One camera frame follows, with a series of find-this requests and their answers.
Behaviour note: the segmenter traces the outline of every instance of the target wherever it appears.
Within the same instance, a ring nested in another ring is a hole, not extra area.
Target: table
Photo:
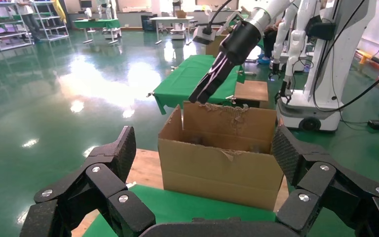
[[[275,214],[254,207],[195,197],[176,192],[136,185],[130,188],[155,214],[156,223],[191,222],[194,217],[225,220],[240,217],[242,221],[274,221]],[[84,237],[116,237],[106,220],[99,215]]]
[[[215,58],[211,55],[192,55],[162,81],[152,95],[163,115],[166,114],[163,108],[165,105],[175,108],[178,104],[182,106],[182,102],[188,100],[198,82],[211,68],[214,60]],[[234,95],[236,82],[243,83],[245,81],[244,74],[238,73],[241,70],[241,66],[235,67],[208,102],[231,105],[230,98]]]
[[[173,16],[166,16],[166,17],[154,17],[150,18],[149,20],[156,22],[156,35],[157,35],[157,42],[155,44],[160,44],[162,41],[159,39],[159,23],[162,24],[174,24],[174,23],[187,23],[187,30],[188,30],[188,38],[190,37],[190,20],[192,20],[193,16],[187,16],[186,18],[178,18]]]
[[[112,41],[108,44],[116,43],[118,40],[114,40],[114,34],[113,30],[114,28],[120,28],[120,21],[118,19],[100,19],[95,21],[90,21],[88,19],[85,20],[78,20],[74,21],[74,25],[78,29],[83,29],[85,31],[85,37],[86,40],[83,43],[90,43],[94,41],[93,37],[92,39],[88,38],[88,33],[94,33],[95,31],[92,30],[92,28],[107,28],[111,30],[111,39]]]

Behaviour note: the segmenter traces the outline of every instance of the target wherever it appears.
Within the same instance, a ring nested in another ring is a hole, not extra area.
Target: shiny floor
[[[78,168],[92,147],[113,141],[125,125],[136,130],[140,149],[157,150],[167,119],[147,94],[192,54],[203,48],[156,34],[123,32],[120,44],[84,35],[0,53],[0,237],[19,235],[40,188]],[[250,65],[266,80],[266,67]],[[351,68],[343,101],[368,87],[376,73]],[[296,75],[298,88],[305,75]],[[281,81],[268,83],[272,98]],[[379,88],[348,107],[344,119],[379,119]],[[323,145],[342,165],[379,181],[379,132],[340,124],[335,134],[294,131]],[[352,236],[335,214],[323,210],[310,236]]]

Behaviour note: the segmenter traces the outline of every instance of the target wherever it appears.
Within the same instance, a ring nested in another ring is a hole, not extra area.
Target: open cardboard box
[[[182,118],[178,105],[159,134],[164,189],[273,211],[275,121],[273,110],[188,102]]]

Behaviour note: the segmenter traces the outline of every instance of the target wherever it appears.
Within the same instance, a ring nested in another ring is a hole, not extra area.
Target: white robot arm
[[[277,100],[280,97],[287,97],[287,102],[291,100],[291,90],[290,85],[291,81],[293,79],[293,67],[294,64],[296,64],[299,61],[300,54],[302,53],[304,46],[306,44],[306,26],[310,20],[310,18],[314,17],[316,14],[319,14],[320,5],[317,7],[317,4],[320,3],[320,0],[301,0],[299,10],[297,12],[297,25],[296,29],[291,32],[291,38],[290,38],[290,49],[288,50],[288,61],[287,61],[287,67],[285,70],[285,77],[283,80],[283,83],[281,85],[281,90],[278,92],[278,94],[275,96],[275,100]],[[280,40],[282,37],[285,38],[285,35],[279,35]],[[276,52],[276,56],[278,57],[277,53],[279,53],[279,56],[281,55],[281,51]],[[274,67],[279,69],[279,65],[273,65],[273,71]]]
[[[280,57],[283,50],[284,41],[288,32],[290,31],[291,24],[297,15],[300,3],[301,0],[295,0],[293,4],[291,4],[287,8],[287,10],[285,11],[285,16],[278,26],[277,39],[274,44],[274,50],[272,51],[273,62],[272,73],[270,74],[270,76],[279,73]]]

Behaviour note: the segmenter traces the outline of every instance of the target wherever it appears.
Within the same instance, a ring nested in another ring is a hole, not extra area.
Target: black cable
[[[213,21],[214,21],[214,18],[216,18],[216,16],[219,14],[219,12],[227,5],[229,4],[229,2],[231,2],[232,0],[227,0],[225,1],[225,3],[223,3],[223,5],[221,5],[219,7],[219,9],[217,9],[216,13],[214,13],[213,17],[211,18],[210,22],[208,23],[207,27],[211,27]]]
[[[325,57],[323,58],[323,60],[320,62],[319,64],[319,68],[317,70],[317,77],[320,76],[320,73],[321,73],[321,70],[322,70],[322,67],[323,67],[323,64],[324,62],[326,61],[330,51],[332,50],[332,48],[334,47],[336,41],[339,39],[339,37],[341,36],[342,32],[345,30],[345,28],[348,26],[349,22],[351,21],[351,19],[353,18],[353,16],[356,14],[356,12],[359,10],[359,8],[362,6],[362,4],[364,3],[365,0],[362,0],[360,2],[360,4],[357,6],[357,8],[354,10],[354,12],[352,13],[352,15],[349,17],[349,19],[346,21],[345,25],[343,26],[343,28],[341,29],[341,31],[339,32],[338,36],[335,38],[334,42],[332,43],[332,45],[329,47],[329,50],[328,52],[326,53]],[[315,81],[314,85],[313,85],[313,103],[315,105],[315,107],[322,111],[322,112],[335,112],[335,111],[339,111],[347,106],[349,106],[350,104],[354,103],[356,100],[358,100],[359,98],[361,98],[363,95],[365,95],[368,91],[370,91],[372,88],[374,88],[376,85],[379,84],[379,80],[377,80],[375,83],[373,83],[370,87],[368,87],[364,92],[362,92],[360,95],[358,95],[357,97],[355,97],[354,99],[352,99],[351,101],[349,101],[348,103],[346,103],[345,105],[337,108],[337,109],[334,109],[334,110],[322,110],[321,108],[319,108],[319,106],[317,105],[316,103],[316,85],[317,85],[317,81]]]
[[[345,108],[346,106],[349,106],[350,104],[354,103],[356,100],[358,100],[359,98],[361,98],[363,95],[367,94],[368,91],[370,91],[371,89],[373,89],[376,85],[379,84],[379,79],[374,82],[370,87],[368,87],[366,90],[364,90],[361,94],[359,94],[357,97],[355,97],[354,99],[352,99],[351,101],[349,101],[348,103],[344,104],[343,106],[337,108],[337,109],[334,109],[334,110],[321,110],[322,112],[334,112],[334,111],[339,111],[343,108]]]
[[[335,47],[333,47],[333,50],[332,50],[332,90],[333,90],[333,93],[334,93],[334,95],[335,95],[335,98],[336,98],[336,101],[337,101],[337,103],[338,103],[338,107],[340,106],[340,104],[339,104],[339,98],[338,98],[338,96],[336,95],[336,92],[335,92],[335,83],[334,83],[334,70],[335,70],[335,67],[334,67],[334,64],[335,64]],[[342,117],[342,112],[339,110],[338,111],[339,112],[339,115],[340,115],[340,117],[341,117],[341,121],[347,126],[347,127],[349,127],[350,129],[352,129],[352,130],[356,130],[356,131],[365,131],[365,129],[356,129],[356,128],[353,128],[353,127],[351,127],[351,126],[349,126],[349,122],[346,122],[344,119],[343,119],[343,117]]]
[[[222,21],[222,22],[214,22],[212,23],[211,25],[217,25],[217,26],[222,26],[226,23],[226,21]],[[199,23],[199,24],[196,24],[195,27],[197,26],[208,26],[208,24],[210,23]]]
[[[354,15],[357,13],[357,11],[359,10],[359,8],[362,6],[362,4],[365,2],[365,0],[362,0],[360,2],[360,4],[358,4],[358,6],[356,7],[356,9],[353,11],[353,13],[351,14],[351,16],[349,17],[349,19],[346,21],[345,25],[342,27],[341,31],[339,32],[338,36],[335,38],[334,42],[332,43],[332,45],[329,47],[329,50],[328,52],[326,53],[325,57],[323,57],[323,60],[320,61],[320,64],[318,65],[318,68],[317,68],[317,72],[316,72],[316,79],[319,78],[320,76],[320,73],[322,71],[322,67],[323,67],[323,64],[324,62],[326,61],[326,59],[328,58],[329,56],[329,53],[331,52],[332,48],[334,47],[336,41],[338,41],[339,37],[341,36],[342,32],[345,30],[345,28],[347,27],[347,25],[349,24],[349,22],[351,21],[351,19],[354,17]],[[314,85],[313,85],[313,103],[315,105],[315,107],[322,111],[322,112],[325,112],[324,110],[321,110],[319,108],[319,106],[317,105],[316,103],[316,85],[317,85],[317,80],[315,81]]]

